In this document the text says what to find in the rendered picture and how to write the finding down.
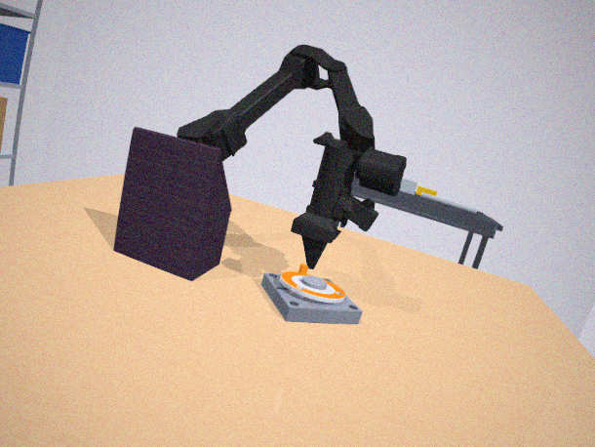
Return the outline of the orange round plate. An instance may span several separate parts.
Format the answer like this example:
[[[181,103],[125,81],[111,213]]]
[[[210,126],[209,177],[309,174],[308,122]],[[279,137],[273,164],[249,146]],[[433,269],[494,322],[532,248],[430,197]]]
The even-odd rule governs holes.
[[[338,287],[338,285],[328,282],[326,290],[314,289],[307,287],[301,283],[302,277],[309,275],[306,274],[308,266],[301,264],[298,272],[284,272],[280,276],[280,282],[284,287],[287,287],[291,291],[307,297],[308,299],[315,300],[323,303],[337,304],[344,300],[345,294]]]

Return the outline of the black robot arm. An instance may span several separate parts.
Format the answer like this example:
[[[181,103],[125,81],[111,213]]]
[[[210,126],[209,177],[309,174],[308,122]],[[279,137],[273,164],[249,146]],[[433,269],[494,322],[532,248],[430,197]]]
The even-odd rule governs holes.
[[[320,78],[319,66],[329,79]],[[279,70],[229,109],[214,110],[203,118],[178,128],[177,137],[220,148],[222,161],[248,141],[245,132],[256,120],[291,90],[333,91],[338,111],[339,139],[326,132],[313,140],[325,147],[318,174],[387,193],[395,197],[400,188],[407,157],[375,150],[374,119],[356,97],[344,62],[322,48],[299,45],[284,57]],[[368,231],[378,212],[370,198],[360,201],[341,195],[333,217],[346,218]]]

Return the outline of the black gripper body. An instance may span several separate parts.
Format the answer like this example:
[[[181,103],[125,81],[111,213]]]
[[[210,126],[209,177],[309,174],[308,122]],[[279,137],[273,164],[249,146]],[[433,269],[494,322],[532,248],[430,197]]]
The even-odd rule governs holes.
[[[336,204],[341,195],[348,196],[352,183],[331,179],[318,174],[313,181],[314,190],[305,213],[293,220],[291,232],[325,243],[332,243],[337,234],[336,221],[346,226],[348,218],[333,217]],[[346,189],[349,187],[349,189]]]

